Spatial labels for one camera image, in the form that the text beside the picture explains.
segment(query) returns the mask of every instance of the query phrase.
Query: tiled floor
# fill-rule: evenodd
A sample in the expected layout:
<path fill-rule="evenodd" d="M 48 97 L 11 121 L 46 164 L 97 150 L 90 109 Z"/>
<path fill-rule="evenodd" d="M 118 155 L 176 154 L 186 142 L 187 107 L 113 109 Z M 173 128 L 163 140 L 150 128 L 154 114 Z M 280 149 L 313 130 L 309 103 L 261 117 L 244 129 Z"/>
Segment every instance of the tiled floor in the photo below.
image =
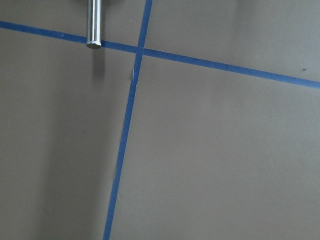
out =
<path fill-rule="evenodd" d="M 144 5 L 104 1 L 102 39 L 137 46 Z M 318 240 L 319 7 L 154 0 L 122 173 L 139 58 L 0 28 L 2 236 Z M 0 15 L 85 36 L 87 1 L 6 0 Z"/>

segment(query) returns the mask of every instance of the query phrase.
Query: blue grout line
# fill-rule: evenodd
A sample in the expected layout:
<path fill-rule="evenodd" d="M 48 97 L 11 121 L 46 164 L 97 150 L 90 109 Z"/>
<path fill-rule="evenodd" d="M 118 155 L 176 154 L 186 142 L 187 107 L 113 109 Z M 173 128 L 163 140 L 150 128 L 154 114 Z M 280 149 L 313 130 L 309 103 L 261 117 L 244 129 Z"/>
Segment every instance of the blue grout line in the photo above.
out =
<path fill-rule="evenodd" d="M 133 111 L 134 102 L 135 102 L 136 88 L 137 88 L 137 84 L 138 84 L 138 80 L 139 80 L 141 62 L 142 62 L 142 58 L 143 58 L 143 54 L 144 54 L 144 47 L 145 47 L 149 18 L 150 18 L 150 13 L 151 13 L 151 6 L 152 6 L 152 0 L 146 0 L 145 6 L 144 6 L 144 11 L 143 11 L 143 17 L 142 17 L 142 23 L 141 23 L 141 28 L 140 28 L 138 45 L 136 48 L 136 54 L 135 54 L 135 60 L 134 60 L 134 66 L 133 66 L 133 78 L 132 78 L 132 81 L 130 84 L 128 102 L 127 102 L 126 110 L 125 110 L 120 146 L 119 146 L 118 157 L 117 157 L 117 161 L 116 161 L 115 177 L 114 177 L 113 183 L 112 183 L 112 189 L 111 189 L 108 212 L 107 212 L 107 216 L 106 216 L 106 223 L 105 223 L 105 228 L 104 228 L 103 240 L 110 239 L 112 222 L 113 222 L 113 218 L 114 218 L 114 214 L 115 214 L 115 207 L 116 207 L 117 195 L 118 195 L 121 172 L 122 172 L 122 166 L 123 166 L 124 158 L 125 158 L 125 151 L 126 151 L 126 145 L 127 145 L 129 128 L 130 128 L 130 121 L 131 121 L 132 111 Z"/>
<path fill-rule="evenodd" d="M 60 31 L 47 30 L 47 29 L 33 27 L 33 26 L 26 26 L 26 25 L 21 25 L 21 24 L 6 22 L 6 21 L 0 21 L 0 28 L 19 31 L 19 32 L 28 33 L 28 34 L 40 35 L 40 36 L 45 36 L 45 37 L 50 37 L 55 39 L 62 39 L 62 40 L 67 40 L 67 41 L 81 43 L 81 44 L 85 44 L 87 42 L 87 39 L 84 36 L 69 34 L 69 33 L 60 32 Z M 137 47 L 135 46 L 121 44 L 121 43 L 112 42 L 112 41 L 103 40 L 101 41 L 101 45 L 103 48 L 115 49 L 115 50 L 120 50 L 124 52 L 129 52 L 129 53 L 136 53 L 137 51 Z"/>
<path fill-rule="evenodd" d="M 293 76 L 286 76 L 286 75 L 281 75 L 281 74 L 267 72 L 267 71 L 255 70 L 251 68 L 235 66 L 235 65 L 225 64 L 225 63 L 216 62 L 216 61 L 197 59 L 190 56 L 183 56 L 183 55 L 178 55 L 178 54 L 173 54 L 173 53 L 168 53 L 163 51 L 156 51 L 156 50 L 147 49 L 147 48 L 144 49 L 143 54 L 146 56 L 160 58 L 160 59 L 172 60 L 172 61 L 186 63 L 186 64 L 198 65 L 198 66 L 203 66 L 203 67 L 212 68 L 212 69 L 224 70 L 232 73 L 244 74 L 244 75 L 249 75 L 249 76 L 254 76 L 254 77 L 259 77 L 264 79 L 276 80 L 280 82 L 320 89 L 320 82 L 311 81 L 311 80 L 293 77 Z"/>

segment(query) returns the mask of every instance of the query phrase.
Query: metal pole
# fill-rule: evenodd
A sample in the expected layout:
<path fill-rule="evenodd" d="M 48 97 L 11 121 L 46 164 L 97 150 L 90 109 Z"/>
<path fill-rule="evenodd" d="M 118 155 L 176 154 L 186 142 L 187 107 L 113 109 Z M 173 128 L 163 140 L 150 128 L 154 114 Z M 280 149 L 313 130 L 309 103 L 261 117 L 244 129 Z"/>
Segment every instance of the metal pole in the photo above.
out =
<path fill-rule="evenodd" d="M 101 47 L 101 0 L 88 0 L 87 27 L 87 47 L 99 49 Z"/>

